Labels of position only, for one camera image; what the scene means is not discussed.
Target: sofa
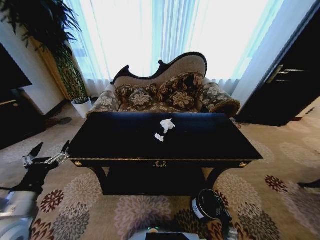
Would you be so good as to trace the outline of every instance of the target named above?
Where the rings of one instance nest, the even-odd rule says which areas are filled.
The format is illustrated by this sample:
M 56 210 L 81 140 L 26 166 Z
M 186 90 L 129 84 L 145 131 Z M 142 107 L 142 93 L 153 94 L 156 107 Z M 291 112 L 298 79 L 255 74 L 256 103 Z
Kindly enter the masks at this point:
M 199 52 L 159 60 L 150 77 L 139 77 L 125 66 L 99 96 L 86 117 L 104 112 L 224 113 L 236 115 L 240 102 L 206 78 L 207 60 Z

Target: door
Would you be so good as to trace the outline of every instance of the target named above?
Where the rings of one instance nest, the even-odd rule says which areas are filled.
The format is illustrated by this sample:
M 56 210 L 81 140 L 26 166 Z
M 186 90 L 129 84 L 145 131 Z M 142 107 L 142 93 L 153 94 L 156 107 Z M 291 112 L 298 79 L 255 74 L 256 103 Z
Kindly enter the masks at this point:
M 318 11 L 237 120 L 283 126 L 320 96 Z

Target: black table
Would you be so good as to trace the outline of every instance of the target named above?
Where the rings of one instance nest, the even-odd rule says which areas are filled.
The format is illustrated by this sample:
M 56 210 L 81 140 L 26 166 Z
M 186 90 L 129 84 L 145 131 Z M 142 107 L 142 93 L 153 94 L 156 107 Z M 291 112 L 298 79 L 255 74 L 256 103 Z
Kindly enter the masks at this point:
M 167 134 L 164 119 L 175 124 Z M 222 113 L 92 113 L 69 154 L 95 172 L 104 195 L 193 196 L 212 189 L 223 171 L 262 159 Z M 214 168 L 207 180 L 202 168 Z

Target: sofa backrest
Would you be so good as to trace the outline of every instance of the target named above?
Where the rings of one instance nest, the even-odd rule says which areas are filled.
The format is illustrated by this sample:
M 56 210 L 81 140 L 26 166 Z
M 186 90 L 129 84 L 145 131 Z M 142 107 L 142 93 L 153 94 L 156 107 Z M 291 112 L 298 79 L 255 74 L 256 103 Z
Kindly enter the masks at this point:
M 129 66 L 127 65 L 118 72 L 111 84 L 118 88 L 127 84 L 144 87 L 156 83 L 157 87 L 160 88 L 162 83 L 179 74 L 199 72 L 203 76 L 206 76 L 207 72 L 207 60 L 205 56 L 199 52 L 184 53 L 170 63 L 164 63 L 162 60 L 159 60 L 159 65 L 159 69 L 156 73 L 149 77 L 133 75 L 129 71 Z

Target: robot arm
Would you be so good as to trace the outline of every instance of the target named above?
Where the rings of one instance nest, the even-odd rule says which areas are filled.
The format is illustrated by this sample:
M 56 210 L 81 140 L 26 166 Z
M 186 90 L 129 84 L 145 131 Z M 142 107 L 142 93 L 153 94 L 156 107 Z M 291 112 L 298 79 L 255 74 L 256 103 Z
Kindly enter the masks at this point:
M 69 157 L 69 141 L 61 153 L 54 157 L 36 158 L 43 143 L 22 158 L 28 170 L 21 183 L 11 188 L 8 196 L 0 198 L 0 240 L 27 240 L 30 227 L 38 214 L 37 198 L 49 171 L 57 168 Z

